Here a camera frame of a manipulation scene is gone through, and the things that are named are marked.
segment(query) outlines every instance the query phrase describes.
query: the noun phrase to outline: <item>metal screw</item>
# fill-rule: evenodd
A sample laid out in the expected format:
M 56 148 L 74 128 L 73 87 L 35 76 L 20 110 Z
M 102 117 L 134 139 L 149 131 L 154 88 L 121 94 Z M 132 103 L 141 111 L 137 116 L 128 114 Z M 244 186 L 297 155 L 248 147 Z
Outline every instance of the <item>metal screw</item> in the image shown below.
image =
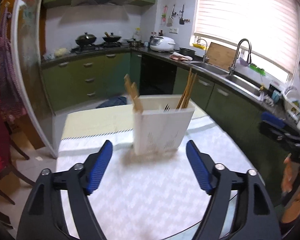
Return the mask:
M 50 170 L 49 169 L 43 169 L 41 171 L 41 175 L 48 175 L 50 173 Z
M 74 169 L 77 170 L 82 170 L 83 169 L 83 164 L 82 163 L 77 163 L 74 165 Z
M 222 170 L 225 169 L 225 166 L 224 166 L 223 164 L 221 164 L 221 163 L 217 163 L 217 164 L 214 165 L 214 166 L 215 166 L 215 168 L 216 168 L 217 170 L 219 170 L 219 171 L 222 171 Z
M 257 172 L 255 170 L 248 170 L 248 173 L 251 175 L 251 176 L 256 176 L 257 175 Z

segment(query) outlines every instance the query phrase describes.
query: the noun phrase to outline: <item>hanging cloth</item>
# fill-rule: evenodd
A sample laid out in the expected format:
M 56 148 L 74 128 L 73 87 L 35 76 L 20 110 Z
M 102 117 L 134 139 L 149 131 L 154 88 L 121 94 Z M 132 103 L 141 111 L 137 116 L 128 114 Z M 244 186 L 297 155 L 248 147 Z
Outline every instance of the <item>hanging cloth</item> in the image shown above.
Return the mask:
M 10 18 L 11 13 L 5 6 L 0 18 L 0 103 L 3 113 L 13 122 L 14 119 L 25 115 L 26 109 L 17 90 L 11 57 L 11 43 L 7 37 L 7 20 Z

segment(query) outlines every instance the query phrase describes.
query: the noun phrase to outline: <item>dishwasher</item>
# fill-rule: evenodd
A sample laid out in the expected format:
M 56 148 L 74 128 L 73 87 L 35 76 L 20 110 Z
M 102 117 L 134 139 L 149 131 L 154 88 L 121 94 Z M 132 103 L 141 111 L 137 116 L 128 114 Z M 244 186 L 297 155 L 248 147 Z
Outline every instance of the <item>dishwasher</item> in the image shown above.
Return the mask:
M 163 60 L 142 55 L 140 95 L 171 95 L 177 66 Z

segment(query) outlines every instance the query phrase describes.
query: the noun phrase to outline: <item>window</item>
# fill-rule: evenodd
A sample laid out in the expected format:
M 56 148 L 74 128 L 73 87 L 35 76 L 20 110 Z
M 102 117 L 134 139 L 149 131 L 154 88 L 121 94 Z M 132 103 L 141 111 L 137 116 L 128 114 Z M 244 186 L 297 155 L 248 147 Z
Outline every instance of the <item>window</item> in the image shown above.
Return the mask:
M 286 82 L 298 57 L 297 4 L 295 0 L 198 0 L 194 36 L 232 46 L 247 38 L 253 63 Z

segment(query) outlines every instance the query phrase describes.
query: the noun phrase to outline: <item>faucet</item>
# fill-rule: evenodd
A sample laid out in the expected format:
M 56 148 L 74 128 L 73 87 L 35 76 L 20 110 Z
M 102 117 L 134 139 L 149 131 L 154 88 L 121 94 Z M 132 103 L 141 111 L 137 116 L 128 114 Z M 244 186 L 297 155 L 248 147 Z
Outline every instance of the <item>faucet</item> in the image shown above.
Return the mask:
M 207 43 L 207 41 L 206 41 L 205 39 L 198 39 L 198 40 L 197 40 L 197 43 L 198 43 L 198 41 L 200 41 L 200 40 L 203 40 L 203 41 L 205 41 L 205 42 L 206 42 L 206 50 L 205 50 L 205 53 L 204 53 L 204 56 L 203 56 L 203 63 L 205 63 L 205 61 L 206 61 L 206 60 L 209 60 L 209 58 L 208 58 L 208 57 L 206 57 L 208 43 Z
M 248 58 L 247 58 L 247 63 L 251 64 L 251 43 L 248 39 L 242 39 L 241 41 L 239 41 L 238 46 L 237 46 L 237 51 L 235 52 L 235 57 L 232 63 L 232 66 L 229 67 L 229 76 L 232 76 L 234 74 L 234 69 L 235 69 L 235 62 L 237 61 L 237 57 L 239 55 L 239 49 L 240 49 L 240 45 L 244 42 L 248 42 L 249 44 L 249 52 L 248 52 Z

